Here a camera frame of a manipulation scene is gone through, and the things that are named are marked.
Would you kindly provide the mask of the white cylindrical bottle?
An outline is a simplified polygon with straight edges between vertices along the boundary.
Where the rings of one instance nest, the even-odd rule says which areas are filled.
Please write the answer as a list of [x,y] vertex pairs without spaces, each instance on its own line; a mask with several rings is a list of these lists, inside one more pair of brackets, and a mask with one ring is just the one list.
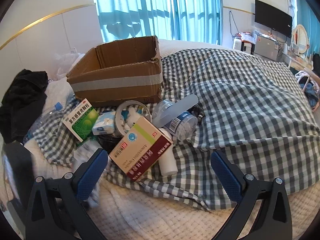
[[165,177],[176,174],[178,172],[178,169],[173,154],[173,144],[171,144],[164,150],[161,148],[159,152],[161,153],[161,156],[158,159],[158,163],[161,175]]

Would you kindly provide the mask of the silver mini fridge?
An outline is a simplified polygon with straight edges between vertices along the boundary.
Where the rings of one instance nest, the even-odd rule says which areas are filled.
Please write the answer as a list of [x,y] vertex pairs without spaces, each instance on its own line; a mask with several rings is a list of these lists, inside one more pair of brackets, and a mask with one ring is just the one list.
[[279,43],[267,35],[254,33],[255,49],[254,54],[276,61],[279,51]]

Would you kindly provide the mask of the round cotton swab container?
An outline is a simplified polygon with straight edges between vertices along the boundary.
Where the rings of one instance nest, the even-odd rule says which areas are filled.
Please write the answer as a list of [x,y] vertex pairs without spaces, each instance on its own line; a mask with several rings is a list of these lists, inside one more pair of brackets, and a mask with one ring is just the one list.
[[[135,108],[133,108],[133,105],[137,105],[141,107],[142,109],[146,110],[146,115],[139,114]],[[124,124],[121,122],[121,113],[122,111],[129,107],[127,119],[124,121]],[[142,104],[141,102],[135,101],[135,100],[129,100],[125,101],[124,103],[120,104],[118,108],[116,109],[116,114],[114,117],[114,126],[115,126],[115,135],[116,136],[125,136],[126,133],[129,131],[129,129],[138,121],[140,117],[145,117],[147,120],[151,121],[152,116],[150,114],[149,109],[146,107],[146,105]]]

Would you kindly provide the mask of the teal curtain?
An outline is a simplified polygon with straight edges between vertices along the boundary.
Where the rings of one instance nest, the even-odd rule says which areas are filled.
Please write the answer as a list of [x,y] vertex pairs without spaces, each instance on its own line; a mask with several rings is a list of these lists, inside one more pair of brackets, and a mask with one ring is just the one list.
[[94,0],[103,41],[153,36],[221,44],[222,0]]

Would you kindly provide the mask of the black wall television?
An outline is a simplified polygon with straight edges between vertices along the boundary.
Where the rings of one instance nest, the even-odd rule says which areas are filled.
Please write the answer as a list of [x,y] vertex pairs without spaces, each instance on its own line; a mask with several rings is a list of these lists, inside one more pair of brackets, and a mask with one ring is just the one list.
[[260,0],[255,0],[254,21],[291,37],[292,16]]

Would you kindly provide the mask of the clear water bottle blue cap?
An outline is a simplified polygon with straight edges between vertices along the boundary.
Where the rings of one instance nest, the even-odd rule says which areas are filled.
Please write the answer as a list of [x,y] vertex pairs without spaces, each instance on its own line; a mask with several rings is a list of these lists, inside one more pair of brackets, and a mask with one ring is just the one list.
[[35,122],[32,124],[32,126],[29,128],[27,134],[24,136],[22,144],[25,144],[30,139],[32,139],[34,136],[33,133],[37,129],[39,129],[47,120],[49,120],[55,112],[60,111],[61,109],[63,109],[63,106],[61,105],[60,102],[57,102],[53,108],[51,108],[50,110],[46,111],[44,114],[39,116],[35,120]]

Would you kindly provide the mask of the checkered blanket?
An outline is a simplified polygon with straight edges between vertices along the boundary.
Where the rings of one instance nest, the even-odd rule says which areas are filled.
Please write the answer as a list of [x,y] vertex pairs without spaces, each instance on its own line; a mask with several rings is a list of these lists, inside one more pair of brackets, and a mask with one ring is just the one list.
[[319,126],[294,75],[283,63],[226,49],[185,49],[162,59],[164,99],[195,94],[204,119],[174,146],[178,173],[155,165],[134,182],[114,163],[102,183],[172,199],[202,210],[233,206],[210,165],[224,152],[259,180],[281,178],[288,194],[319,182]]

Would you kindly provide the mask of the brown cardboard box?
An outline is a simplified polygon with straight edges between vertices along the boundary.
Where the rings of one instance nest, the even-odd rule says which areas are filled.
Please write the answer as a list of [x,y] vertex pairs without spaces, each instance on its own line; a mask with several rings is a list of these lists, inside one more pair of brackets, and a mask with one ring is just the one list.
[[157,36],[104,43],[90,49],[67,74],[77,99],[94,107],[127,100],[144,104],[161,98],[163,82]]

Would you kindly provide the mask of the white plastic bag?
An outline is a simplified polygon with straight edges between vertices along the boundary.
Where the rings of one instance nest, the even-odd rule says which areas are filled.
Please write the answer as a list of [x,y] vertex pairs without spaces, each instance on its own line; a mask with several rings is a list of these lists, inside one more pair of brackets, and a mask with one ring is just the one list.
[[67,54],[55,54],[55,77],[57,80],[61,80],[72,70],[72,68],[84,57],[85,54],[79,53],[76,48],[71,48],[71,51]]

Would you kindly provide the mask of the black garment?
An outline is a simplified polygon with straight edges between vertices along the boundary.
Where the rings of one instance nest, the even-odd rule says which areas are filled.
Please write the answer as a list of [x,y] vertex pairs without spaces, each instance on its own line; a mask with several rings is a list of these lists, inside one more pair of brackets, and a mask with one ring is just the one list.
[[45,71],[24,69],[15,76],[1,101],[1,135],[6,144],[22,142],[42,114],[48,82]]

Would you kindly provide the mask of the green 999 medicine box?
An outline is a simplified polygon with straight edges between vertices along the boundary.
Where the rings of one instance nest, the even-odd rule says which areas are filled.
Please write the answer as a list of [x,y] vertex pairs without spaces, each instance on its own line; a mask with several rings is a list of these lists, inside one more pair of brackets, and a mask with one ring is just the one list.
[[83,142],[92,132],[98,116],[98,112],[91,103],[84,99],[64,118],[63,124],[76,139]]

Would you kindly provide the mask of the clear jar with barcode label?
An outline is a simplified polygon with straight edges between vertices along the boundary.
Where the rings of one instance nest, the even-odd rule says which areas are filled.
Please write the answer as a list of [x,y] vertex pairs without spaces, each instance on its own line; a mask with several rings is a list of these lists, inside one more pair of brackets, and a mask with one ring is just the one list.
[[[174,103],[170,100],[163,100],[158,103],[152,112],[152,119],[160,117],[163,112],[172,106]],[[164,128],[179,141],[184,141],[185,139],[192,136],[196,129],[198,120],[197,117],[188,111],[184,111],[179,116],[172,119],[170,122],[165,124]]]

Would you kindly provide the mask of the white suitcase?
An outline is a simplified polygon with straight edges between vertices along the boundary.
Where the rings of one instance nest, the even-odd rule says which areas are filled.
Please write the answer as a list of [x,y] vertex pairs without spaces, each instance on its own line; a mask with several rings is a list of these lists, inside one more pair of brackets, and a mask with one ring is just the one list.
[[233,40],[233,49],[245,52],[247,54],[254,54],[255,41],[253,37],[236,37]]

